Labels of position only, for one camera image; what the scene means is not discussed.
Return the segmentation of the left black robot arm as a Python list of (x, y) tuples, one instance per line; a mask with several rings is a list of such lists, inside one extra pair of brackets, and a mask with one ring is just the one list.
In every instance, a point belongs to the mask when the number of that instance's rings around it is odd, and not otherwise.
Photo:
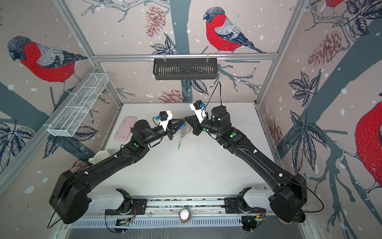
[(184, 119), (171, 119), (166, 127), (151, 128), (148, 121), (141, 119), (131, 128), (132, 137), (120, 150), (107, 159), (84, 170), (63, 172), (57, 180), (49, 203), (65, 224), (81, 218), (88, 210), (88, 194), (101, 182), (121, 169), (142, 159), (150, 150), (150, 144), (173, 135), (185, 123)]

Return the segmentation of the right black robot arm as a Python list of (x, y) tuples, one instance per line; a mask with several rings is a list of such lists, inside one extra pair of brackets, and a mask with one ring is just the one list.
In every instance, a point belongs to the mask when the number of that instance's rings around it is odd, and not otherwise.
[(268, 190), (244, 188), (237, 195), (237, 210), (250, 213), (259, 208), (272, 211), (285, 224), (305, 222), (302, 207), (307, 202), (307, 188), (301, 175), (292, 175), (266, 157), (243, 132), (232, 126), (225, 106), (214, 107), (211, 116), (205, 112), (202, 101), (190, 104), (190, 108), (195, 114), (185, 120), (193, 128), (193, 134), (208, 133), (221, 148), (246, 162), (270, 187)]

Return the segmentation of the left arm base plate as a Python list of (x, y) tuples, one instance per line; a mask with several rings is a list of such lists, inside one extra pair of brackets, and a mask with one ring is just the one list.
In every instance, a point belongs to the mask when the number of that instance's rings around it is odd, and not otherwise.
[(144, 215), (147, 199), (125, 199), (117, 209), (107, 209), (107, 216)]

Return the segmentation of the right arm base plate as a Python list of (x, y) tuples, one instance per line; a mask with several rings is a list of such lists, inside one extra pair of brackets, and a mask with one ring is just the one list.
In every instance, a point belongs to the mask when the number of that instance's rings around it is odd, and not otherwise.
[(233, 197), (224, 198), (224, 205), (226, 214), (264, 214), (264, 208), (251, 208), (243, 200)]

